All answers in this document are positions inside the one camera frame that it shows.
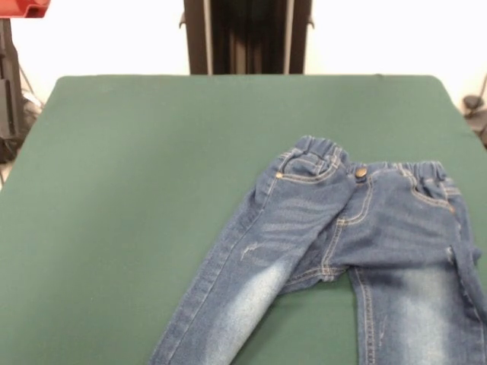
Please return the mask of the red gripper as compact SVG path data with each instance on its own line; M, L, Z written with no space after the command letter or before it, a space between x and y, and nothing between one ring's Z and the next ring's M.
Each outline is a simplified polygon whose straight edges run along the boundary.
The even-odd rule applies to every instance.
M1 18L42 18L50 0L0 0ZM11 22L1 19L1 138L18 136L20 128L20 70L11 36Z

